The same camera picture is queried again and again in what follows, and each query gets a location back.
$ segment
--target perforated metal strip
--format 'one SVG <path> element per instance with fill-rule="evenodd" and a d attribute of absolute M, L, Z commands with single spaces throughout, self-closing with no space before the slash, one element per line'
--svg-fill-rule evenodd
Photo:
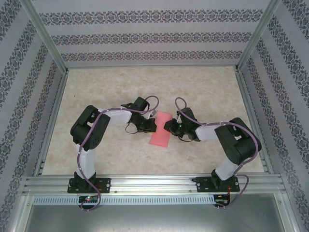
<path fill-rule="evenodd" d="M 77 205 L 79 196 L 37 196 L 33 205 Z M 102 196 L 103 205 L 214 204 L 213 195 Z"/>

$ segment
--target enclosure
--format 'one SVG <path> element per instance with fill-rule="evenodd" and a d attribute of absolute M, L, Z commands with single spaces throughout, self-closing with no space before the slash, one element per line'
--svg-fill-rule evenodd
<path fill-rule="evenodd" d="M 309 231 L 308 0 L 0 5 L 0 231 Z M 77 207 L 70 128 L 88 105 L 150 95 L 173 117 L 176 97 L 200 122 L 240 117 L 261 141 L 232 207 L 192 182 L 225 158 L 217 140 L 160 148 L 124 125 L 96 151 L 110 193 L 93 212 Z"/>

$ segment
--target beige floor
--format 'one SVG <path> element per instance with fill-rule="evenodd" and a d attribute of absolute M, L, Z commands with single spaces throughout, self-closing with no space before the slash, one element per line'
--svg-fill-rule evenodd
<path fill-rule="evenodd" d="M 87 105 L 106 109 L 149 95 L 160 99 L 158 111 L 174 116 L 174 99 L 181 96 L 201 122 L 238 116 L 249 125 L 232 67 L 71 70 L 43 174 L 73 174 L 76 170 L 77 152 L 70 129 Z M 217 140 L 185 143 L 171 136 L 169 146 L 162 148 L 149 144 L 151 134 L 128 134 L 125 126 L 107 128 L 96 149 L 98 174 L 210 173 L 225 157 Z M 260 159 L 242 172 L 263 172 Z"/>

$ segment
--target aluminum frame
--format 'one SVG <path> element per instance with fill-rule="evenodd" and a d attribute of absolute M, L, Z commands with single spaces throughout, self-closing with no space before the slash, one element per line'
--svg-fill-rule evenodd
<path fill-rule="evenodd" d="M 280 174 L 246 173 L 249 185 L 244 194 L 274 194 L 278 211 L 287 232 L 298 232 L 299 227 L 288 200 L 285 186 Z M 198 193 L 196 183 L 192 178 L 210 176 L 210 174 L 179 174 L 179 175 L 98 175 L 111 178 L 111 192 L 102 197 L 133 196 L 202 196 L 222 193 Z M 19 203 L 12 231 L 25 231 L 31 211 L 33 199 L 36 196 L 84 196 L 85 194 L 67 193 L 71 175 L 46 175 L 27 177 L 22 199 Z M 242 189 L 246 178 L 239 176 L 239 186 Z"/>

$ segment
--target black cable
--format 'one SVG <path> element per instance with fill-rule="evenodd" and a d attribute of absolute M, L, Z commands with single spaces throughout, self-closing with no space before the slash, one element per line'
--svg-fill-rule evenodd
<path fill-rule="evenodd" d="M 188 140 L 183 140 L 179 135 L 178 135 L 178 138 L 179 138 L 181 141 L 183 141 L 183 142 L 192 142 L 192 141 L 193 141 L 193 139 L 190 140 L 190 141 L 188 141 Z"/>
<path fill-rule="evenodd" d="M 128 132 L 127 130 L 126 130 L 126 132 L 128 133 L 128 134 L 136 134 L 136 133 L 138 133 L 138 131 L 137 132 L 134 132 L 134 133 L 131 133 L 131 132 Z"/>

